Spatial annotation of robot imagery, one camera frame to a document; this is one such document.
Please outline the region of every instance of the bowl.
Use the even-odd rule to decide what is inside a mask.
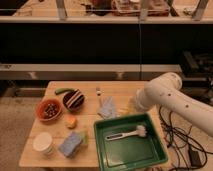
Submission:
[[[74,112],[82,107],[84,99],[82,92],[77,89],[64,95],[63,104],[70,112]]]
[[[37,105],[36,116],[40,121],[51,121],[57,119],[61,111],[61,104],[57,99],[47,99]]]

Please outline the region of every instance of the green tray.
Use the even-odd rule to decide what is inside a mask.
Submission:
[[[134,131],[139,124],[146,127],[146,137],[131,136],[105,140],[108,135]],[[148,114],[97,121],[94,130],[101,171],[134,170],[168,160]]]

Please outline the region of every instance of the green vegetable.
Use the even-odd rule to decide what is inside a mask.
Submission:
[[[62,94],[62,93],[65,93],[65,92],[72,92],[72,91],[75,91],[75,89],[73,88],[59,88],[57,90],[55,90],[55,95],[59,95],[59,94]]]

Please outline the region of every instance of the wooden table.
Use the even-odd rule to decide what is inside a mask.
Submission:
[[[88,130],[89,143],[86,149],[78,151],[76,156],[72,159],[65,158],[58,150],[58,146],[64,141],[64,139],[72,132],[72,130],[66,128],[65,117],[69,115],[69,112],[63,107],[62,117],[60,117],[53,124],[41,123],[38,119],[35,119],[31,132],[25,144],[21,159],[21,167],[73,167],[73,168],[98,168],[98,158],[95,144],[95,136],[93,130],[93,123],[102,118],[97,114],[99,108],[99,101],[96,95],[96,87],[99,86],[102,90],[102,99],[112,96],[119,111],[131,112],[129,106],[129,99],[134,95],[135,91],[139,88],[143,88],[144,82],[142,81],[57,81],[50,82],[44,99],[57,98],[62,100],[64,94],[56,96],[54,91],[58,88],[78,88],[85,95],[85,103],[83,108],[76,114],[78,119],[77,127],[74,129],[76,132],[82,130]],[[168,151],[164,142],[164,135],[160,125],[160,120],[157,114],[156,108],[150,110],[153,123],[158,131],[160,139],[164,145],[167,155]],[[52,134],[54,142],[54,153],[49,157],[46,157],[33,150],[33,140],[37,134],[42,131],[47,131]],[[161,167],[169,167],[171,165],[169,160],[162,164]]]

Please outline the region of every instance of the blue sponge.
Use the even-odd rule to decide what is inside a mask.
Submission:
[[[77,133],[72,132],[58,149],[65,157],[72,157],[73,153],[81,143],[82,138]]]

